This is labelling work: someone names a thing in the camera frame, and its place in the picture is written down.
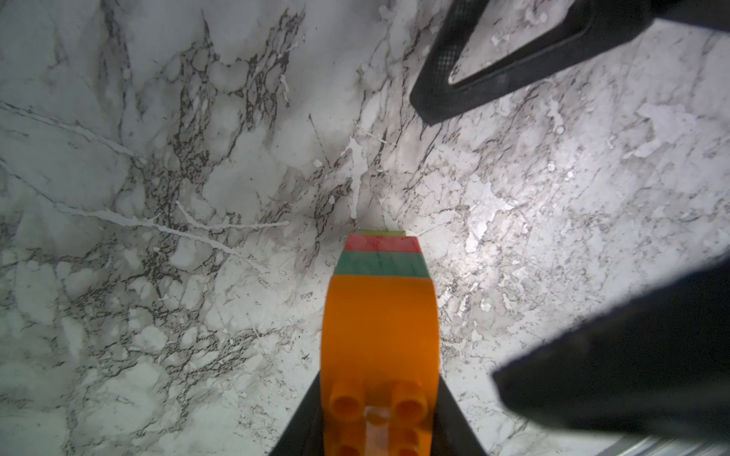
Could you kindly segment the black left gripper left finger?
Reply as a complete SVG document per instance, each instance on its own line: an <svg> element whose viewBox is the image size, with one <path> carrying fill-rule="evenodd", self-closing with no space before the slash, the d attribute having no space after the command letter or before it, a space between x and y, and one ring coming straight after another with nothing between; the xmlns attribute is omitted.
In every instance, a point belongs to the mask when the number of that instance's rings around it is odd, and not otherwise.
<svg viewBox="0 0 730 456"><path fill-rule="evenodd" d="M323 419L321 376L317 374L270 455L323 456Z"/></svg>

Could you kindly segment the lime green lego brick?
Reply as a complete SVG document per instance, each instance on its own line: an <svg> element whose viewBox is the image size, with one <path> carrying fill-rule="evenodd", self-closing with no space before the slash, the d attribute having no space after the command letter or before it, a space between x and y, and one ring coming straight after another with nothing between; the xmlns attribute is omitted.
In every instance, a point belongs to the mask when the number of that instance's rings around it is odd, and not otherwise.
<svg viewBox="0 0 730 456"><path fill-rule="evenodd" d="M407 237L405 231L389 231L389 230L360 230L355 232L357 235L373 236L373 237Z"/></svg>

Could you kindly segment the red lego brick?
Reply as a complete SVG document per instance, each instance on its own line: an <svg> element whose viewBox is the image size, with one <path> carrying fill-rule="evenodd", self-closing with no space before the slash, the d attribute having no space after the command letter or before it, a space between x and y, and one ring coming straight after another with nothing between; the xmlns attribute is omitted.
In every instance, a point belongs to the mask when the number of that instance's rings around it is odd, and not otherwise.
<svg viewBox="0 0 730 456"><path fill-rule="evenodd" d="M349 235L344 246L347 252L380 252L422 254L416 237Z"/></svg>

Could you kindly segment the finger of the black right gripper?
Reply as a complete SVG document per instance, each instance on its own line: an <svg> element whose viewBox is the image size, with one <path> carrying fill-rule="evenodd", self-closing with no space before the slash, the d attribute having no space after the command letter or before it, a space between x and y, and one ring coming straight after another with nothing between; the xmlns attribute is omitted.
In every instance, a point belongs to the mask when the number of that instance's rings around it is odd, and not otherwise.
<svg viewBox="0 0 730 456"><path fill-rule="evenodd" d="M492 376L512 412L553 429L729 438L729 264L585 321Z"/></svg>
<svg viewBox="0 0 730 456"><path fill-rule="evenodd" d="M445 122L610 51L653 22L649 1L575 1L556 27L452 84L452 70L488 5L452 2L410 95L426 125Z"/></svg>

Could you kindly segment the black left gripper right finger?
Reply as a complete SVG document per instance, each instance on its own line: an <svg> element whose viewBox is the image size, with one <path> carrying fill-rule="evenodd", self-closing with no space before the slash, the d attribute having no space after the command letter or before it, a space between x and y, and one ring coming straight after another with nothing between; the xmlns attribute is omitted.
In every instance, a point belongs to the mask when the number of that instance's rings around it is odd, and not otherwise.
<svg viewBox="0 0 730 456"><path fill-rule="evenodd" d="M444 378L439 377L433 418L433 456L487 456Z"/></svg>

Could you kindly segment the orange lego brick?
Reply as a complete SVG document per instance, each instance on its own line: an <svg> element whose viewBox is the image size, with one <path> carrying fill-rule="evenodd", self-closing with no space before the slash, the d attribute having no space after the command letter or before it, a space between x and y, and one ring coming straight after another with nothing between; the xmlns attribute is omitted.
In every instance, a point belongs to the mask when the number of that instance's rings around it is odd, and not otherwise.
<svg viewBox="0 0 730 456"><path fill-rule="evenodd" d="M431 454L439 355L431 279L334 275L321 340L325 453Z"/></svg>

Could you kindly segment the dark green lego brick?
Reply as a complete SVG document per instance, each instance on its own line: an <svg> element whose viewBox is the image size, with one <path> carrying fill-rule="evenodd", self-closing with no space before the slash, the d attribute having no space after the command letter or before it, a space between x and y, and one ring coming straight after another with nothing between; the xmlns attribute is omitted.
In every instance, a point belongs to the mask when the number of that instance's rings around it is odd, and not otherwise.
<svg viewBox="0 0 730 456"><path fill-rule="evenodd" d="M430 277L424 256L418 253L343 251L335 276Z"/></svg>

